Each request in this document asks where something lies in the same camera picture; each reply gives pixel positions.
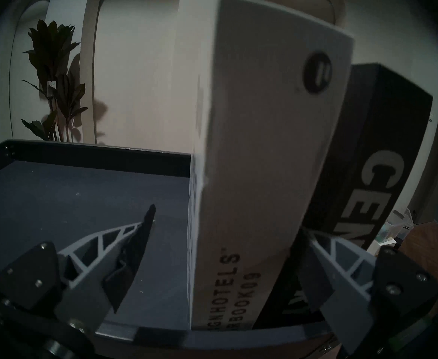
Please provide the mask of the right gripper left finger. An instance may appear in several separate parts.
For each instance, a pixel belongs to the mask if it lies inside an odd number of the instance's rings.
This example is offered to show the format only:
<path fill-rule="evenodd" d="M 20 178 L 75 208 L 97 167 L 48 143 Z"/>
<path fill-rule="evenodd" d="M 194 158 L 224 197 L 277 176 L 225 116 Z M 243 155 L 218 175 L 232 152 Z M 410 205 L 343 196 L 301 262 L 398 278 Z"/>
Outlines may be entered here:
<path fill-rule="evenodd" d="M 96 331 L 115 314 L 140 268 L 156 206 L 143 220 L 89 234 L 62 250 L 43 241 L 0 271 L 7 306 Z"/>

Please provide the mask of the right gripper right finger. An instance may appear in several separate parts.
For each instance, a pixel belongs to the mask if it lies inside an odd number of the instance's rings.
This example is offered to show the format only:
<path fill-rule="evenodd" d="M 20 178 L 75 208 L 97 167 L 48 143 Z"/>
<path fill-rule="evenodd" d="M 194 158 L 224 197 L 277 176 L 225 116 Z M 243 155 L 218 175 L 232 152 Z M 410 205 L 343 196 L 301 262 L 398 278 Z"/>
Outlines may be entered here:
<path fill-rule="evenodd" d="M 301 228 L 298 280 L 341 344 L 338 355 L 396 355 L 390 340 L 431 310 L 438 280 L 390 246 L 377 256 L 341 237 Z"/>

